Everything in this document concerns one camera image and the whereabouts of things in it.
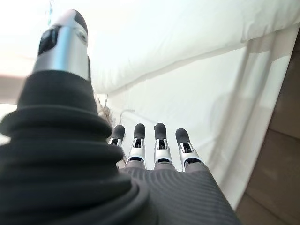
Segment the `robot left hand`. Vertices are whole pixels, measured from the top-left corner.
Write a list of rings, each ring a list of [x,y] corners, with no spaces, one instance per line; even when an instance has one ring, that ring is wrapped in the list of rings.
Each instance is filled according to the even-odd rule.
[[[1,121],[3,225],[238,225],[187,131],[175,135],[172,164],[163,123],[154,127],[154,169],[145,168],[145,127],[137,124],[124,168],[125,129],[101,118],[90,80],[88,29],[67,11],[41,37],[17,109]]]

